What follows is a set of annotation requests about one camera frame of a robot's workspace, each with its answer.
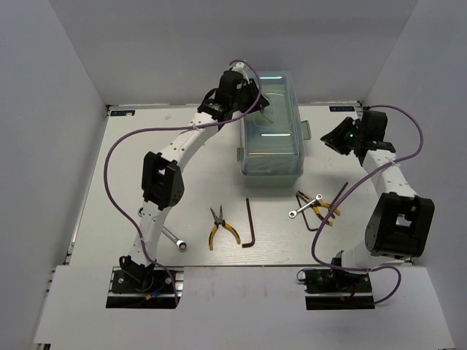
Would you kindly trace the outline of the green plastic toolbox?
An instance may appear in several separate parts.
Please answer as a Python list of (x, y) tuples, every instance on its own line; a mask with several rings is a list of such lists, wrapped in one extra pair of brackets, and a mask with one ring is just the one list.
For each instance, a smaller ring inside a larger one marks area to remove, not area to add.
[(304, 172), (309, 124), (301, 120), (290, 72), (259, 75), (269, 105), (240, 123), (237, 160), (242, 180), (248, 187), (292, 187)]

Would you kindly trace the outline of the small silver combination wrench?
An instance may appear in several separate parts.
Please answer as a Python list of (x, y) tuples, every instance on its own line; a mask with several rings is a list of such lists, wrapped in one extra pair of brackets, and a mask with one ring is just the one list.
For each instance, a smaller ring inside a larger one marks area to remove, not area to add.
[(314, 199), (310, 200), (308, 203), (306, 203), (305, 205), (301, 206), (300, 208), (296, 209), (296, 210), (292, 210), (288, 213), (288, 217), (291, 218), (291, 219), (294, 219), (295, 217), (297, 217), (300, 213), (302, 213), (303, 211), (305, 211), (306, 209), (312, 207), (313, 205), (315, 205), (316, 203), (318, 203), (321, 199), (323, 198), (323, 196), (321, 194), (317, 194)]

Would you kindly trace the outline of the long brown hex key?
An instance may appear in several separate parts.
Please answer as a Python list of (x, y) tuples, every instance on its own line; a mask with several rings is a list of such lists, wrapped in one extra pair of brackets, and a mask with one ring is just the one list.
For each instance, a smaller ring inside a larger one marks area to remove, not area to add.
[(246, 207), (247, 207), (247, 216), (248, 216), (248, 222), (249, 222), (249, 226), (250, 226), (251, 240), (250, 240), (250, 242), (242, 244), (243, 249), (250, 248), (250, 247), (253, 247), (255, 245), (255, 230), (254, 230), (254, 224), (253, 224), (253, 220), (252, 220), (250, 199), (245, 198), (245, 203), (246, 203)]

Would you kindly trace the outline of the large silver ratchet wrench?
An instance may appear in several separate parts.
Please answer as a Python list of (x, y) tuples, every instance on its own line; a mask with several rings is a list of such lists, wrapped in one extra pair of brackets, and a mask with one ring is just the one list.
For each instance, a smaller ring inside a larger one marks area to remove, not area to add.
[(185, 252), (188, 249), (188, 244), (185, 241), (174, 235), (166, 226), (161, 225), (158, 215), (148, 214), (143, 207), (140, 207), (138, 216), (140, 218), (139, 228), (145, 243), (154, 241), (157, 244), (160, 235), (163, 234), (180, 252)]

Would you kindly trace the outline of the thin brown hex key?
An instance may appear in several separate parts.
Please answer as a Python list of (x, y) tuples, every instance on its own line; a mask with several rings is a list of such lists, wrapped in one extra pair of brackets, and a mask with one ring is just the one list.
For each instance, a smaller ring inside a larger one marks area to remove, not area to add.
[(349, 182), (345, 182), (340, 191), (336, 194), (335, 198), (332, 200), (332, 202), (329, 205), (329, 211), (335, 206), (337, 200), (341, 197), (341, 195), (344, 193), (348, 186)]

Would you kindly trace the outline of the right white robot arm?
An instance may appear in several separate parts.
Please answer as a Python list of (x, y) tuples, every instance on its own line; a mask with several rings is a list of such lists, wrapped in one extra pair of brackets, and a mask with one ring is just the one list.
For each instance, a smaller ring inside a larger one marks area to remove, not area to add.
[(405, 179), (399, 166), (404, 157), (385, 141), (387, 122), (384, 112), (366, 107), (358, 119), (345, 118), (321, 138), (341, 155), (354, 154), (378, 195), (363, 240), (341, 252), (341, 265), (329, 273), (331, 285), (340, 291), (355, 283), (355, 271), (420, 257), (425, 251), (435, 205)]

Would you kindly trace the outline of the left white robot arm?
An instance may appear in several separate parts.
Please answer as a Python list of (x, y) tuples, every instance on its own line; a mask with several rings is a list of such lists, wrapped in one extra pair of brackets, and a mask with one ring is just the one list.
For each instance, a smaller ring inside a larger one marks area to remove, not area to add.
[(242, 63), (223, 72), (218, 87), (209, 91), (198, 106), (188, 128), (160, 152), (148, 152), (142, 168), (143, 212), (137, 238), (130, 253), (119, 260), (129, 282), (139, 291), (154, 282), (156, 248), (163, 224), (172, 207), (182, 199), (182, 172), (190, 159), (227, 122), (261, 108), (261, 94)]

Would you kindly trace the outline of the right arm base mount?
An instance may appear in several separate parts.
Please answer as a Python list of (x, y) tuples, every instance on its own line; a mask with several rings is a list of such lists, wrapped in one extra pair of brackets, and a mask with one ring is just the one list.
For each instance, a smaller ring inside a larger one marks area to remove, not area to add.
[(305, 286), (307, 311), (375, 309), (369, 274), (335, 268), (303, 268), (296, 274)]

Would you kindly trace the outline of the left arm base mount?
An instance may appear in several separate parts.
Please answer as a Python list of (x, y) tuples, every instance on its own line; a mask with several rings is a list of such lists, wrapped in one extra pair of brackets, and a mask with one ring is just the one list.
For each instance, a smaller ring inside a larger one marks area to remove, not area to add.
[(181, 300), (184, 270), (165, 271), (153, 264), (135, 263), (122, 256), (112, 269), (106, 308), (108, 309), (175, 309)]

